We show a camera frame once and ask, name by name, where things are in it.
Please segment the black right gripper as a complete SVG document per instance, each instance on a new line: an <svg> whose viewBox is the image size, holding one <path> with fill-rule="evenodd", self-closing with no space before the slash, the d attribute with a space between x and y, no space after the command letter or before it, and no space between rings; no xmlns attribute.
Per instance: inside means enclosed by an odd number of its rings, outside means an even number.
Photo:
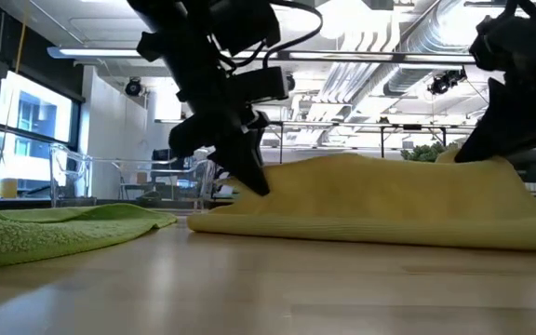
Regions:
<svg viewBox="0 0 536 335"><path fill-rule="evenodd" d="M505 0L499 15L477 24L469 53L477 68L502 72L503 81L488 81L488 108L454 161L483 161L536 148L536 5Z"/></svg>

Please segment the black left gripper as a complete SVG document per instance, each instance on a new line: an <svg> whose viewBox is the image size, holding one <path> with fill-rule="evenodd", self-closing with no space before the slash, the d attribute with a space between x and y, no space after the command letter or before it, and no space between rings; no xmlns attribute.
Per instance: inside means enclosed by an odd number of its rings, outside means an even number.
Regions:
<svg viewBox="0 0 536 335"><path fill-rule="evenodd" d="M273 98L273 69L261 67L232 74L221 66L220 57L216 50L164 55L179 88L177 98L193 112L171 129L170 157L188 157L202 147L215 146L211 160L249 190L264 196L270 188L263 172L260 142L269 120L252 105Z"/></svg>

